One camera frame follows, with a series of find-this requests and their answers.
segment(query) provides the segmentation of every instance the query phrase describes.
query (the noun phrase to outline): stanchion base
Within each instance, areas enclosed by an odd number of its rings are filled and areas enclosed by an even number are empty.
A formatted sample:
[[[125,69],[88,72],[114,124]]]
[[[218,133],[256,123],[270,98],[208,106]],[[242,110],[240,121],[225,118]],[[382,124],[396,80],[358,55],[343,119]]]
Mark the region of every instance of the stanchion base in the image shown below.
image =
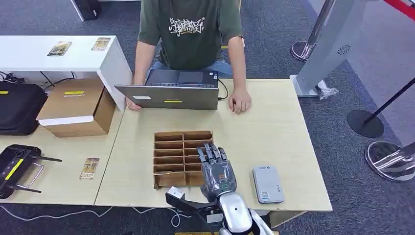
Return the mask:
[[[301,90],[300,86],[297,83],[297,75],[290,75],[290,80],[293,82],[294,89],[296,90],[297,96],[299,98],[319,97],[320,96],[320,94],[314,88],[311,89],[310,91]]]
[[[379,137],[385,131],[383,123],[378,117],[375,117],[365,124],[365,121],[370,115],[372,115],[372,113],[365,110],[352,110],[347,115],[347,122],[353,131],[361,136],[369,138]]]
[[[395,182],[408,181],[415,176],[414,160],[412,157],[405,158],[381,170],[374,166],[375,162],[399,149],[401,149],[401,147],[394,143],[375,141],[371,143],[365,151],[365,158],[369,166],[383,178]]]
[[[301,60],[303,62],[306,62],[308,60],[308,57],[307,58],[301,57],[301,54],[304,51],[306,44],[307,44],[307,41],[299,41],[299,42],[294,43],[291,46],[290,52],[294,56],[294,58]]]

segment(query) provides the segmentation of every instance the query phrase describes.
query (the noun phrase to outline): table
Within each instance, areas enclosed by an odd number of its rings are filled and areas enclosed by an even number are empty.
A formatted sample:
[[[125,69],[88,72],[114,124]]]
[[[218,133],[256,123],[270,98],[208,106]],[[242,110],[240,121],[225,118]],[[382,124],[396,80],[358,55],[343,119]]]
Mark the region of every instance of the table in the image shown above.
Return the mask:
[[[122,111],[114,112],[110,131],[104,136],[58,138],[42,126],[29,136],[0,136],[0,151],[12,144],[30,145],[40,148],[45,157],[62,160],[61,163],[37,161],[45,167],[31,188],[42,193],[19,190],[0,202],[93,205],[122,115]],[[80,180],[79,175],[85,159],[91,157],[100,158],[94,179]],[[27,172],[19,183],[26,185],[37,170],[38,168],[30,168],[30,172]]]
[[[232,92],[232,80],[223,80]],[[332,207],[308,135],[297,95],[289,79],[248,79],[252,110],[237,115],[220,101],[217,111],[126,110],[95,205],[169,207],[167,188],[153,189],[153,133],[213,131],[214,143],[226,150],[247,206],[271,211],[275,227],[307,211]],[[252,178],[256,165],[272,164],[281,176],[285,201],[260,204]],[[182,188],[186,199],[206,202],[197,187]]]
[[[110,38],[105,50],[91,50],[99,37]],[[57,42],[72,42],[63,56],[47,56]],[[0,71],[94,72],[120,110],[125,97],[114,85],[131,84],[132,73],[116,36],[0,36]]]

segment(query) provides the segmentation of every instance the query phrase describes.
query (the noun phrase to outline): laptop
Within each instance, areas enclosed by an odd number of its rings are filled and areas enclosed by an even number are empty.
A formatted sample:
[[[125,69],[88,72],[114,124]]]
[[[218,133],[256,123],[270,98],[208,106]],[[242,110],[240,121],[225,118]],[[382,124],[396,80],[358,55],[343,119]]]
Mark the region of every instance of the laptop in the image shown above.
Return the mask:
[[[217,71],[150,70],[145,85],[115,85],[143,108],[218,108]]]

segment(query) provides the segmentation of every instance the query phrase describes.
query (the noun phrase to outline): robotic finger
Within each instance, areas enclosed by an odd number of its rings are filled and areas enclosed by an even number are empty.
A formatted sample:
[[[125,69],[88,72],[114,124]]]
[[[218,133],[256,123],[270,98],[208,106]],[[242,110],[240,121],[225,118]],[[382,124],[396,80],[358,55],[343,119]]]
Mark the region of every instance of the robotic finger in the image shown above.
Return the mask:
[[[212,148],[212,151],[213,151],[213,157],[214,157],[214,159],[217,161],[217,162],[219,162],[219,163],[221,163],[222,162],[222,158],[221,158],[221,155],[220,155],[220,153],[219,153],[219,150],[218,150],[218,148],[216,147],[216,145],[214,145],[214,144],[210,144],[210,147]]]
[[[213,158],[211,147],[209,146],[208,143],[205,143],[204,146],[205,146],[205,150],[206,150],[206,154],[207,154],[207,161],[209,163],[214,163],[215,159]]]
[[[197,147],[197,148],[196,148],[196,150],[197,150],[197,153],[199,154],[199,159],[200,159],[200,162],[201,162],[201,163],[205,163],[205,162],[207,162],[207,161],[206,161],[206,158],[205,158],[205,155],[204,155],[204,153],[203,153],[203,150],[202,150],[200,147]]]
[[[222,157],[222,160],[223,160],[224,162],[226,162],[226,161],[228,160],[228,158],[227,158],[227,156],[226,156],[225,150],[224,150],[223,148],[221,148],[221,147],[219,147],[218,149],[219,149],[220,155],[221,155],[221,157]]]

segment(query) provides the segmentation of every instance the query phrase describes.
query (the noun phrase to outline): cable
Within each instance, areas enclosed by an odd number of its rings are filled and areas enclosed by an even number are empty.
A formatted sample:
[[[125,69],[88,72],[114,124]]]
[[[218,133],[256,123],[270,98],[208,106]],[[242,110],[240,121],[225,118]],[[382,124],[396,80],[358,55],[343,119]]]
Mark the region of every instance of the cable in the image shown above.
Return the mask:
[[[177,211],[175,211],[175,210],[173,210],[173,209],[171,209],[171,208],[166,208],[166,209],[169,209],[169,210],[171,210],[171,211],[173,211],[174,213],[176,213],[173,217],[171,217],[171,226],[173,226],[173,227],[175,227],[175,228],[177,228],[179,225],[180,225],[180,216],[183,216],[183,217],[185,217],[185,218],[191,218],[192,216],[188,216],[188,215],[184,215],[184,214],[179,214],[179,213],[177,213]],[[178,222],[177,222],[177,225],[174,225],[173,224],[173,220],[174,220],[174,218],[177,216],[177,218],[178,218]]]
[[[225,86],[225,84],[219,78],[218,78],[218,81],[220,83],[222,83],[223,87],[225,87],[225,90],[226,90],[226,96],[225,97],[219,97],[219,100],[224,100],[224,99],[228,98],[228,95],[229,95],[228,88]]]
[[[24,78],[18,78],[13,76],[13,74],[10,73],[5,73],[0,71],[1,76],[3,77],[3,81],[4,82],[8,82],[8,83],[13,83],[13,84],[20,84],[24,82]]]
[[[64,79],[59,80],[59,81],[57,81],[57,82],[55,82],[55,83],[52,83],[51,85],[49,85],[49,86],[45,87],[43,90],[44,90],[44,91],[46,91],[46,89],[48,89],[49,87],[55,87],[55,85],[56,85],[56,84],[58,84],[58,83],[60,83],[60,82],[63,82],[63,81],[65,81],[65,80],[72,80],[72,79],[74,79],[74,78],[64,78]]]
[[[51,86],[55,87],[55,85],[49,80],[48,77],[46,77],[46,75],[42,71],[39,71],[39,72],[43,75],[43,77],[46,78],[46,80],[50,83]]]
[[[41,216],[37,216],[37,217],[35,217],[35,218],[31,218],[31,219],[25,219],[25,218],[22,218],[22,217],[19,217],[19,216],[17,216],[17,215],[14,215],[12,212],[10,212],[8,209],[6,209],[4,206],[0,206],[0,208],[3,208],[3,210],[5,210],[9,215],[11,215],[12,217],[14,217],[14,218],[16,218],[16,219],[20,219],[20,220],[23,220],[23,221],[32,221],[32,220],[35,220],[35,219],[40,219],[40,218],[51,218],[51,219],[60,219],[60,218],[64,218],[64,217],[67,217],[67,216],[70,216],[70,215],[74,215],[74,214],[81,214],[81,213],[86,213],[86,212],[89,212],[89,213],[93,213],[93,214],[95,214],[97,217],[102,217],[103,215],[105,215],[106,213],[108,213],[113,207],[110,207],[109,209],[107,209],[104,213],[102,213],[102,214],[97,214],[96,212],[94,212],[94,211],[91,211],[91,210],[85,210],[85,211],[79,211],[79,212],[73,212],[73,213],[69,213],[69,214],[64,214],[64,215],[61,215],[61,216],[52,216],[52,215],[41,215]],[[146,212],[149,212],[149,211],[151,211],[151,210],[154,210],[154,209],[157,209],[157,208],[149,208],[149,209],[146,209],[146,210],[144,210],[144,211],[139,211],[139,210],[137,210],[136,208],[134,208],[134,207],[131,207],[131,208],[133,208],[135,211],[137,211],[139,214],[144,214],[144,213],[146,213]],[[185,218],[191,218],[192,216],[188,216],[188,215],[184,215],[184,214],[179,214],[179,213],[177,213],[177,211],[175,211],[174,209],[171,209],[171,208],[166,208],[166,209],[169,209],[169,210],[171,210],[171,211],[173,211],[174,213],[175,213],[175,215],[173,216],[173,217],[171,217],[171,225],[173,226],[173,227],[178,227],[178,226],[180,226],[180,216],[183,216],[183,217],[185,217]],[[178,218],[178,223],[177,224],[174,224],[173,223],[173,220],[174,220],[174,218],[175,217],[177,217]]]
[[[102,217],[103,215],[105,215],[106,213],[108,213],[113,207],[110,207],[109,209],[107,209],[104,213],[102,213],[102,214],[97,214],[96,212],[94,212],[94,211],[91,211],[91,210],[85,210],[85,211],[79,211],[79,212],[73,212],[73,213],[69,213],[69,214],[65,214],[65,215],[62,215],[62,216],[52,216],[52,215],[41,215],[41,216],[37,216],[37,217],[35,217],[35,218],[31,218],[31,219],[25,219],[25,218],[21,218],[21,217],[18,217],[17,215],[14,215],[14,214],[12,214],[12,212],[10,212],[8,209],[6,209],[4,206],[0,206],[1,208],[3,208],[9,215],[11,215],[12,217],[14,217],[14,218],[16,218],[16,219],[20,219],[20,220],[23,220],[23,221],[32,221],[32,220],[35,220],[35,219],[39,219],[39,218],[51,218],[51,219],[60,219],[60,218],[64,218],[64,217],[67,217],[67,216],[70,216],[70,215],[73,215],[73,214],[81,214],[81,213],[85,213],[85,212],[90,212],[90,213],[93,213],[93,214],[95,214],[96,216],[98,216],[98,217]]]
[[[211,235],[215,235],[215,233],[213,232],[212,228],[210,228],[209,224],[206,222],[205,219],[203,219],[203,217],[197,212],[196,215],[205,223],[206,227],[209,229],[209,232]]]
[[[46,77],[46,75],[43,73],[43,72],[40,72],[48,81],[49,81],[49,83],[50,83],[50,85],[49,86],[47,86],[47,87],[45,87],[43,90],[44,91],[46,91],[46,89],[48,89],[49,87],[55,87],[55,85],[56,84],[58,84],[58,83],[60,83],[60,82],[63,82],[63,81],[65,81],[65,80],[72,80],[72,79],[75,79],[75,73],[74,72],[70,72],[71,74],[72,74],[72,78],[64,78],[64,79],[62,79],[62,80],[59,80],[59,81],[57,81],[57,82],[55,82],[55,83],[52,83],[50,80],[49,80],[49,78],[48,77]]]

